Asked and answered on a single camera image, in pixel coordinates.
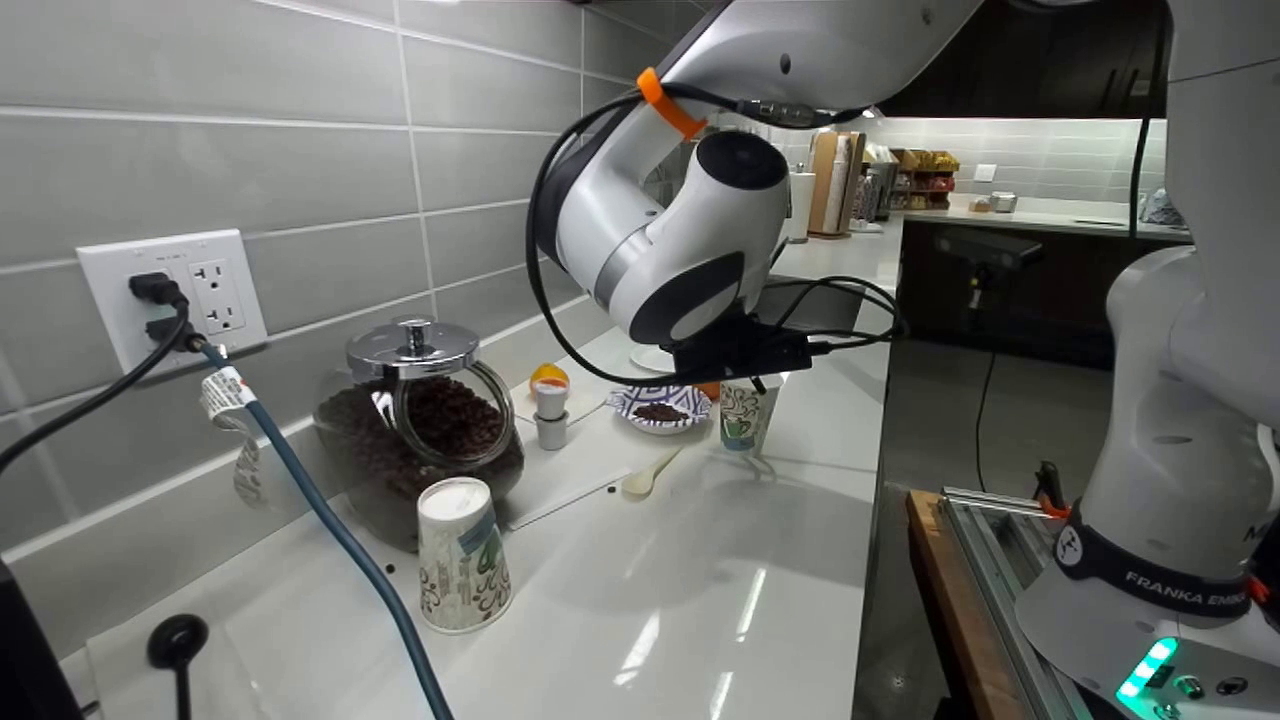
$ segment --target white countertop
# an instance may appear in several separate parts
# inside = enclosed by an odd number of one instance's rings
[[[1018,194],[1014,213],[973,213],[973,194],[952,192],[952,206],[908,213],[914,224],[976,224],[976,228],[1044,228],[1073,234],[1126,234],[1126,204],[1044,201]],[[1191,241],[1187,228],[1136,224],[1141,241]]]
[[[866,277],[893,290],[895,228],[812,241],[785,277]],[[618,335],[586,343],[613,369]],[[419,623],[460,720],[848,720],[865,617],[887,348],[790,372],[762,458],[723,453],[715,433],[641,436],[602,383],[573,369],[574,423],[538,453],[527,419],[523,475],[505,533],[516,597],[480,630]],[[634,502],[609,492],[675,443],[682,453]],[[416,560],[371,537],[371,556],[416,609]],[[143,635],[201,610],[211,645],[191,663],[196,715],[351,720],[427,715],[401,638],[367,584],[294,521],[232,563],[87,645],[107,720],[170,715],[170,674],[143,663]]]

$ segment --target floor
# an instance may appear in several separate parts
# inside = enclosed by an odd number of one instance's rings
[[[912,487],[976,487],[973,429],[986,361],[967,348],[895,343],[856,720],[933,720],[943,697],[908,563],[902,495]],[[986,492],[1027,495],[1034,464],[1054,458],[1063,492],[1078,495],[1109,433],[1109,401],[1109,372],[994,357],[981,423]]]

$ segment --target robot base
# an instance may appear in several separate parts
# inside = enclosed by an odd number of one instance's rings
[[[1280,715],[1280,630],[1256,609],[1241,618],[1175,617],[1044,560],[1014,601],[1014,623],[1052,669],[1126,715]]]

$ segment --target dark cabinet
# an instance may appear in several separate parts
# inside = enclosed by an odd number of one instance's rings
[[[1162,110],[1162,0],[1034,8],[986,0],[887,114],[1150,114]]]
[[[948,250],[956,241],[1033,242],[1034,254],[994,277],[973,307],[973,268]],[[1109,369],[1116,357],[1110,280],[1131,260],[1171,242],[1187,241],[908,218],[895,300],[914,341]]]

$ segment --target gray tile wall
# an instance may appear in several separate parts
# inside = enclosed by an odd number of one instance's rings
[[[1054,201],[1126,201],[1136,120],[870,120],[865,130],[893,149],[948,149],[959,154],[959,192],[986,192],[976,165],[994,165],[994,185]],[[1162,185],[1162,120],[1150,120],[1141,189]]]
[[[527,318],[538,153],[692,21],[687,0],[4,2],[0,443],[115,375],[77,242],[242,228],[270,333],[242,375],[279,419],[371,322]],[[191,375],[135,387],[0,475],[0,550],[229,446]]]

